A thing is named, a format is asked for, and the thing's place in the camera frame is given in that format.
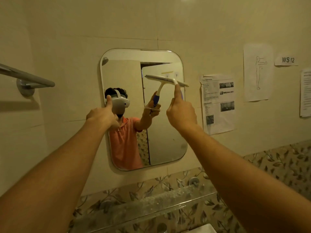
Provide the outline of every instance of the printed photo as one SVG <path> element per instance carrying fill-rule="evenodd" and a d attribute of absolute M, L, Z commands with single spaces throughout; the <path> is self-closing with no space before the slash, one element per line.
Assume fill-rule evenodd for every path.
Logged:
<path fill-rule="evenodd" d="M 233 82 L 230 82 L 230 83 L 220 83 L 219 84 L 219 88 L 222 89 L 222 88 L 232 88 L 233 87 Z"/>
<path fill-rule="evenodd" d="M 229 110 L 234 110 L 234 101 L 220 103 L 221 112 L 229 111 Z"/>
<path fill-rule="evenodd" d="M 214 123 L 214 115 L 206 116 L 206 124 L 213 124 Z"/>

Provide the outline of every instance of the drawing of human figure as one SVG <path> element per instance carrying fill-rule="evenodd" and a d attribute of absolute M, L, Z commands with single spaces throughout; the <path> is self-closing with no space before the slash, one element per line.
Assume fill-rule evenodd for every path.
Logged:
<path fill-rule="evenodd" d="M 256 57 L 256 80 L 257 80 L 257 90 L 260 90 L 259 80 L 260 80 L 260 71 L 262 65 L 266 65 L 267 61 L 263 62 L 264 58 Z"/>

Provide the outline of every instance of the dark hair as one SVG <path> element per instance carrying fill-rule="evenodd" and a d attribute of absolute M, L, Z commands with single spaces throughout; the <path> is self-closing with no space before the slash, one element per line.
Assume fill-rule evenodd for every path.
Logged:
<path fill-rule="evenodd" d="M 115 90 L 118 90 L 120 94 L 125 95 L 125 98 L 127 98 L 127 94 L 126 94 L 126 90 L 122 89 L 122 88 L 108 88 L 105 91 L 105 97 L 107 98 L 107 95 L 115 95 L 116 92 Z"/>

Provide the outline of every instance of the white vr headset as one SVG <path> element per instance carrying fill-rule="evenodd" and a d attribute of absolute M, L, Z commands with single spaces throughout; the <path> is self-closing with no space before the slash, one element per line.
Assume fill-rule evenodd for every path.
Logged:
<path fill-rule="evenodd" d="M 116 94 L 111 95 L 112 112 L 114 114 L 124 114 L 125 108 L 130 106 L 130 100 L 125 95 L 120 94 L 118 90 L 115 90 L 115 92 Z"/>

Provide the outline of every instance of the mirror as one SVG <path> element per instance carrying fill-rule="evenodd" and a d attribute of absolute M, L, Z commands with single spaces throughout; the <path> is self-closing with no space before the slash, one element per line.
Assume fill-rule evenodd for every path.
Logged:
<path fill-rule="evenodd" d="M 100 62 L 105 99 L 111 95 L 118 128 L 109 130 L 111 159 L 116 168 L 130 171 L 182 158 L 187 142 L 170 125 L 166 110 L 174 84 L 163 85 L 146 75 L 184 82 L 181 59 L 168 50 L 111 49 Z M 185 89 L 181 88 L 185 99 Z"/>

